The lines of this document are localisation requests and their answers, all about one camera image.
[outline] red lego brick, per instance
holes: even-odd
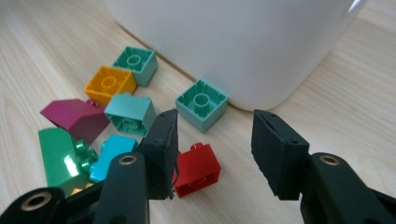
[[[90,145],[110,122],[105,107],[92,101],[79,99],[58,100],[40,112],[57,127],[67,130],[75,139],[83,139]]]
[[[177,165],[180,174],[174,188],[179,198],[219,181],[221,168],[209,144],[192,145],[190,151],[178,155]]]

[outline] wooden surface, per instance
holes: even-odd
[[[57,99],[87,99],[86,83],[125,46],[141,46],[101,1],[0,1],[0,213],[46,186],[39,111]],[[192,81],[164,60],[146,88],[157,113],[175,107]],[[371,188],[396,197],[396,4],[369,1],[333,51],[271,110],[310,144],[349,162]],[[229,106],[205,134],[179,117],[179,149],[210,144],[219,183],[183,199],[150,201],[151,223],[302,223],[299,202],[274,197],[250,154],[252,113]],[[97,151],[115,129],[92,144]]]

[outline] toy building block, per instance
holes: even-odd
[[[61,128],[40,130],[38,137],[49,187],[71,195],[73,189],[84,189],[91,183],[89,171],[98,156],[85,141],[75,141]]]
[[[131,71],[102,66],[85,86],[85,93],[99,105],[107,105],[115,93],[133,93],[136,81]]]
[[[113,66],[132,71],[137,85],[145,87],[149,84],[158,64],[154,50],[128,46],[113,63]]]
[[[196,81],[176,98],[180,115],[205,133],[224,114],[228,96],[203,80]]]
[[[111,134],[108,140],[102,144],[99,160],[91,166],[90,180],[99,182],[106,179],[111,161],[122,153],[132,152],[137,148],[137,145],[133,138]]]
[[[179,177],[174,185],[182,198],[219,181],[220,165],[209,144],[196,143],[177,157]]]
[[[75,139],[90,145],[110,122],[103,106],[79,99],[58,100],[40,112],[57,127],[67,130]]]
[[[115,94],[105,114],[121,133],[146,136],[156,118],[151,99],[131,94]]]

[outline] wooden table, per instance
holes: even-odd
[[[53,100],[86,100],[84,86],[125,46],[142,47],[101,1],[0,1],[0,212],[46,186],[37,131]],[[369,1],[318,68],[272,109],[311,145],[349,162],[369,187],[396,197],[396,5]],[[159,58],[146,88],[157,113],[192,80]],[[219,183],[173,201],[150,201],[152,223],[303,223],[299,202],[280,202],[250,154],[252,112],[229,106],[207,132],[178,118],[179,149],[210,144]],[[100,150],[112,125],[92,144]]]

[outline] white container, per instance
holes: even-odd
[[[367,0],[105,0],[116,21],[246,110],[282,103]]]

